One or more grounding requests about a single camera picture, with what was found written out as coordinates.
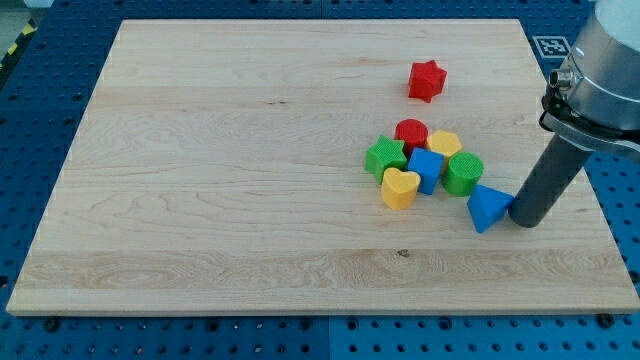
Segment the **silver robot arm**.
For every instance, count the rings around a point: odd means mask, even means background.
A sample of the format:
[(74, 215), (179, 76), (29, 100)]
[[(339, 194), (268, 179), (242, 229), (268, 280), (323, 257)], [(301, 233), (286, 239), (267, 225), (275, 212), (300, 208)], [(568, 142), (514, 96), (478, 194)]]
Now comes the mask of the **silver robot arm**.
[(639, 0), (600, 0), (561, 66), (539, 123), (582, 151), (639, 161)]

